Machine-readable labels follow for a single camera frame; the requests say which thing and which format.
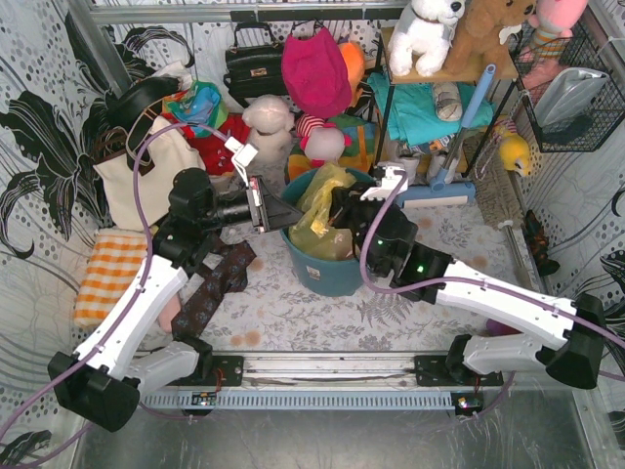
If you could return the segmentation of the yellow trash bag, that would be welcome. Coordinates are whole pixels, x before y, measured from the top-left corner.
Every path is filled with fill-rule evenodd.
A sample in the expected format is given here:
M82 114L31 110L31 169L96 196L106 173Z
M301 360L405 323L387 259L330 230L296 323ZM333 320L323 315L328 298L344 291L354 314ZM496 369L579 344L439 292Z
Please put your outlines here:
M296 206L303 217L288 229L289 240L295 247L325 261L344 261L354 256L351 231L333 228L329 221L332 191L346 189L355 182L355 176L335 163L326 163L314 172L297 199Z

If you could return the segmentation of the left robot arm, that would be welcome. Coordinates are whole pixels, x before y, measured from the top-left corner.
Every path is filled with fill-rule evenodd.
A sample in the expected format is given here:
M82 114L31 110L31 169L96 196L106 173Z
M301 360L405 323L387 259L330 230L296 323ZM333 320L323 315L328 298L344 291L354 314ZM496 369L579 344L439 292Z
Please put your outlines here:
M221 230L250 222L260 233L280 231L303 216L260 176L251 177L244 190L220 195L197 168L176 175L168 199L169 211L126 292L72 355L56 353L48 364L59 404L109 432L126 425L143 396L178 380L216 377L212 347L188 332L145 357L135 354Z

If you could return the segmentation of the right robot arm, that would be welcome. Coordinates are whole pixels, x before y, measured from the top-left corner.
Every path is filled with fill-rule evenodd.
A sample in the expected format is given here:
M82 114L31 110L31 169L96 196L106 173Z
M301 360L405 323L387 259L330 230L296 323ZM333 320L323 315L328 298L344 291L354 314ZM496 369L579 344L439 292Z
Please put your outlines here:
M364 282L374 288L373 277L387 277L388 293L467 310L513 330L455 337L445 359L454 380L543 369L564 385L596 387L606 334L598 298L558 298L487 276L417 241L417 226L389 197L374 199L377 190L356 182L332 191L329 222L351 231Z

